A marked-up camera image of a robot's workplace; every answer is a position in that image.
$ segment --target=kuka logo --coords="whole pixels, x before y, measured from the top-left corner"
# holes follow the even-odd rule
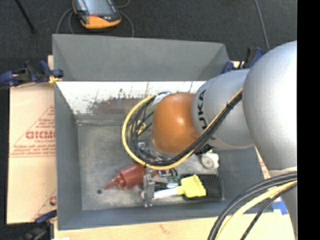
[[[199,95],[199,100],[201,101],[201,103],[198,103],[198,116],[199,116],[199,120],[203,122],[203,125],[202,125],[202,129],[206,129],[207,128],[207,123],[206,123],[206,120],[204,118],[204,111],[203,111],[203,108],[204,108],[204,94],[206,92],[206,89],[200,93]]]
[[[56,137],[56,132],[54,131],[27,131],[25,137],[29,140],[34,139],[54,139]]]

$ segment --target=wooden surface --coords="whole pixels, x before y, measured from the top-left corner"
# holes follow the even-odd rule
[[[240,239],[254,214],[239,217],[224,239]],[[55,237],[70,240],[206,240],[216,218],[181,220],[174,222],[122,225],[81,230],[55,230]],[[258,220],[247,240],[294,240],[291,221],[280,211],[265,213]]]

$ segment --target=red bottle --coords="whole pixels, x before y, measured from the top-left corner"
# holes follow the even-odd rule
[[[104,189],[118,186],[121,189],[130,189],[135,185],[144,182],[145,167],[142,164],[134,163],[125,168],[120,169],[114,178]]]

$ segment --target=gray bin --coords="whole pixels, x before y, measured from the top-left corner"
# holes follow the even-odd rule
[[[98,191],[132,164],[120,136],[129,109],[160,90],[194,93],[221,73],[228,61],[223,44],[56,34],[53,57],[54,67],[65,72],[55,86],[58,229],[215,217],[263,179],[255,149],[247,148],[219,152],[221,201],[172,199],[144,208],[136,188]],[[196,159],[188,158],[181,169]]]

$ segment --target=orange device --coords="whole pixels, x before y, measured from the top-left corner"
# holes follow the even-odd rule
[[[104,29],[121,22],[113,0],[72,0],[73,10],[87,29]]]

